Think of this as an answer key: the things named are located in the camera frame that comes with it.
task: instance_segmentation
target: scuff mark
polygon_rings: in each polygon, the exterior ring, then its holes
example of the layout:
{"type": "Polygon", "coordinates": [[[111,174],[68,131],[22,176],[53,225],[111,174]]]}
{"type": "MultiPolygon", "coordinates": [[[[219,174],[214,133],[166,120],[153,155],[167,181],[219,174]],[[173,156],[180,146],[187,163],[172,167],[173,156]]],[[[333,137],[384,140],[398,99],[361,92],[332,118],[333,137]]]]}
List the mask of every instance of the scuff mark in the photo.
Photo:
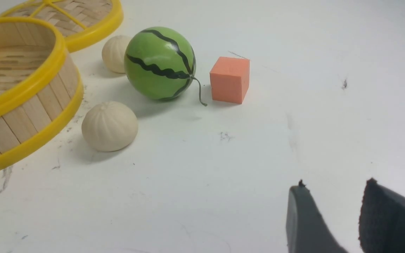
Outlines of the scuff mark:
{"type": "Polygon", "coordinates": [[[294,128],[293,118],[291,117],[291,115],[289,113],[286,113],[285,116],[287,118],[287,128],[289,130],[293,130],[293,128],[294,128]]]}
{"type": "Polygon", "coordinates": [[[90,107],[87,105],[89,101],[87,99],[83,99],[82,101],[82,107],[85,109],[90,109],[90,107]]]}
{"type": "Polygon", "coordinates": [[[60,170],[60,167],[61,167],[60,159],[59,159],[59,157],[57,157],[57,166],[54,166],[51,170],[55,170],[55,169],[60,170]]]}
{"type": "Polygon", "coordinates": [[[243,57],[243,56],[241,56],[241,55],[239,55],[239,54],[236,54],[236,53],[234,53],[234,52],[232,52],[232,51],[228,51],[228,52],[229,52],[229,53],[231,53],[231,54],[233,54],[233,55],[235,55],[235,56],[238,56],[238,57],[240,57],[240,58],[243,58],[243,59],[249,60],[248,58],[243,57]]]}
{"type": "Polygon", "coordinates": [[[298,150],[298,135],[295,129],[295,122],[291,114],[286,113],[287,118],[287,128],[290,131],[288,135],[288,146],[291,152],[296,154],[296,159],[299,161],[299,150],[298,150]]]}
{"type": "Polygon", "coordinates": [[[279,73],[279,71],[277,71],[277,70],[275,70],[275,69],[272,69],[272,68],[270,68],[270,67],[267,67],[267,66],[265,66],[265,65],[262,65],[262,67],[264,67],[265,69],[271,70],[271,71],[273,71],[273,72],[275,72],[275,73],[279,73]]]}
{"type": "Polygon", "coordinates": [[[10,176],[11,176],[11,174],[12,174],[12,168],[13,168],[13,165],[10,165],[9,167],[3,169],[4,182],[3,182],[3,186],[2,186],[2,188],[1,188],[1,190],[0,190],[0,193],[2,193],[3,191],[5,191],[5,189],[6,189],[7,186],[8,186],[8,182],[9,182],[10,176]]]}
{"type": "Polygon", "coordinates": [[[348,80],[347,78],[345,78],[343,81],[342,90],[346,89],[347,87],[348,87],[348,80]]]}
{"type": "Polygon", "coordinates": [[[185,232],[185,234],[187,235],[188,239],[189,239],[190,242],[192,243],[193,251],[196,252],[196,243],[195,243],[195,241],[193,240],[191,233],[189,232],[189,230],[187,229],[187,227],[186,227],[184,224],[182,224],[182,223],[180,223],[180,222],[179,222],[179,224],[180,224],[180,226],[181,226],[181,229],[184,230],[184,232],[185,232]]]}
{"type": "Polygon", "coordinates": [[[73,122],[74,122],[74,123],[79,122],[79,120],[80,120],[82,117],[83,117],[83,116],[81,116],[81,115],[76,115],[76,116],[74,116],[73,122]]]}
{"type": "Polygon", "coordinates": [[[211,233],[211,232],[207,232],[207,231],[201,231],[201,232],[209,234],[209,235],[219,239],[221,242],[225,243],[226,246],[228,246],[228,248],[229,248],[229,253],[232,253],[232,247],[231,247],[230,243],[227,240],[225,240],[222,237],[220,237],[219,235],[211,233]]]}
{"type": "Polygon", "coordinates": [[[221,132],[220,133],[220,141],[223,140],[228,140],[228,142],[230,142],[231,139],[235,138],[234,136],[230,136],[227,132],[221,132]]]}

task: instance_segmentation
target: bamboo steamer lid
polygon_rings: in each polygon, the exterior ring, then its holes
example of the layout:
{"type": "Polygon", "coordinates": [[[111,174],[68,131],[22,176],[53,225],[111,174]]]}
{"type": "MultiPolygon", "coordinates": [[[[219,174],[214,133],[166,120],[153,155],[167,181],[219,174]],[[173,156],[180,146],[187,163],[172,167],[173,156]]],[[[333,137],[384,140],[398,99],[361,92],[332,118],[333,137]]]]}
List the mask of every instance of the bamboo steamer lid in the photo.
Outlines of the bamboo steamer lid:
{"type": "Polygon", "coordinates": [[[31,17],[54,25],[70,52],[106,38],[123,21],[120,0],[29,0],[0,17],[31,17]]]}

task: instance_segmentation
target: white table surface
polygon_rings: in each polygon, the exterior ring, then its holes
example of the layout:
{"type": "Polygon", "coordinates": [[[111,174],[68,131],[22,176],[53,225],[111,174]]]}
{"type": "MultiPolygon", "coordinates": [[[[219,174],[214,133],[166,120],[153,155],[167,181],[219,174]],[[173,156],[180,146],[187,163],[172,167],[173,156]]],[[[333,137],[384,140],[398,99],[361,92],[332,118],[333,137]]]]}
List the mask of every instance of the white table surface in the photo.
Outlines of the white table surface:
{"type": "MultiPolygon", "coordinates": [[[[0,12],[18,2],[0,0],[0,12]]],[[[0,171],[0,253],[286,252],[288,189],[301,178],[339,243],[361,252],[365,181],[405,195],[405,1],[122,4],[113,35],[166,26],[190,41],[209,106],[196,84],[170,103],[143,98],[103,67],[107,39],[73,53],[77,116],[0,171]],[[246,99],[214,102],[209,71],[235,54],[251,60],[246,99]],[[81,123],[109,100],[135,111],[139,134],[101,154],[81,123]]]]}

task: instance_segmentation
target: toy food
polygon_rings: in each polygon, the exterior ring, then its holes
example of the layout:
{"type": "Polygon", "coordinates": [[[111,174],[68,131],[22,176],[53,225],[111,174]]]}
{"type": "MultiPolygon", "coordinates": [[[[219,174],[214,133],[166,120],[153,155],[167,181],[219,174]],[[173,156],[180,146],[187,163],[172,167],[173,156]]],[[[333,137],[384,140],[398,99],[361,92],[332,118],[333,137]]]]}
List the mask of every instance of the toy food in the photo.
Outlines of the toy food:
{"type": "Polygon", "coordinates": [[[127,78],[137,91],[151,99],[173,99],[195,78],[196,58],[190,43],[166,27],[151,27],[137,33],[126,49],[127,78]]]}
{"type": "Polygon", "coordinates": [[[93,107],[82,122],[82,135],[94,149],[111,152],[128,146],[137,136],[137,117],[119,102],[104,102],[93,107]]]}
{"type": "Polygon", "coordinates": [[[118,35],[110,38],[103,47],[103,62],[106,67],[115,73],[124,73],[124,53],[129,44],[130,37],[118,35]]]}

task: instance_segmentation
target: watermelon stem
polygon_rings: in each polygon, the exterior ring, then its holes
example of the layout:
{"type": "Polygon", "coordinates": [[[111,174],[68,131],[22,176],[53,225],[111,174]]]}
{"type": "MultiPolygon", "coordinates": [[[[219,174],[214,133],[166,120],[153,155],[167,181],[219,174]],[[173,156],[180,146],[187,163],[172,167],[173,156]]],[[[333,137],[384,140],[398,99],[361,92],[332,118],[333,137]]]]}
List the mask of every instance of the watermelon stem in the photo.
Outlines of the watermelon stem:
{"type": "Polygon", "coordinates": [[[193,80],[196,80],[196,81],[198,82],[198,84],[199,84],[199,102],[200,102],[202,105],[207,106],[207,104],[204,103],[204,102],[201,100],[201,83],[199,82],[198,79],[196,79],[196,77],[191,76],[190,78],[193,79],[193,80]]]}

